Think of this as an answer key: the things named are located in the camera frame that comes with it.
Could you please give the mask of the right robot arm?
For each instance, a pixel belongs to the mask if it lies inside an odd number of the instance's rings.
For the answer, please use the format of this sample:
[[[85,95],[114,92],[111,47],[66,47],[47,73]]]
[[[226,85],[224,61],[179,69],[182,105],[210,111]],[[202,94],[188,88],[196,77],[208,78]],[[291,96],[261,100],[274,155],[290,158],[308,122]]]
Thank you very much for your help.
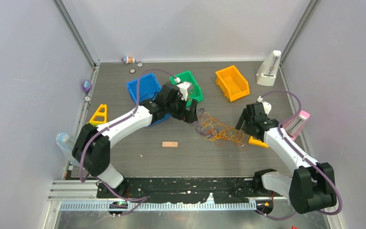
[[[246,105],[235,128],[266,143],[293,172],[291,177],[271,168],[255,172],[256,194],[278,193],[289,199],[299,214],[340,205],[333,167],[319,163],[303,151],[277,120],[268,117],[263,103]]]

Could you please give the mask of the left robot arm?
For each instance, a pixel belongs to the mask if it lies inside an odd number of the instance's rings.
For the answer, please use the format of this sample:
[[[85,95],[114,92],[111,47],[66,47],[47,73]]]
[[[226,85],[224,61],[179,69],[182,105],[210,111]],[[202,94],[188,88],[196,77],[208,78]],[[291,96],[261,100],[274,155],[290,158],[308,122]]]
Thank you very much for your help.
[[[190,82],[165,83],[154,99],[141,101],[128,113],[101,125],[85,124],[71,152],[81,169],[109,186],[109,192],[120,198],[126,194],[124,176],[110,163],[111,148],[133,132],[171,116],[188,124],[197,121],[197,100],[187,108]]]

